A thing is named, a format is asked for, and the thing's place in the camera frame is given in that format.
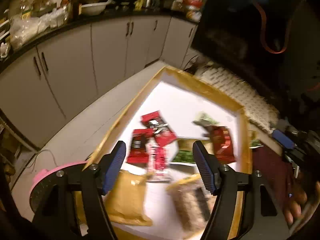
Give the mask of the person right hand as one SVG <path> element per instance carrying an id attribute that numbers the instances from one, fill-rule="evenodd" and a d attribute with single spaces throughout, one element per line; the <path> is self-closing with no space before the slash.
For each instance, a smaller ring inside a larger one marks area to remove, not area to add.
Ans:
<path id="1" fill-rule="evenodd" d="M 307 194 L 304 190 L 298 190 L 288 200 L 284 207 L 284 216 L 286 222 L 291 226 L 295 221 L 298 221 L 296 231 L 301 229 L 315 213 L 319 206 L 319 181 L 315 184 L 315 195 L 313 200 L 310 200 L 310 206 L 303 214 L 302 206 L 308 202 Z"/>

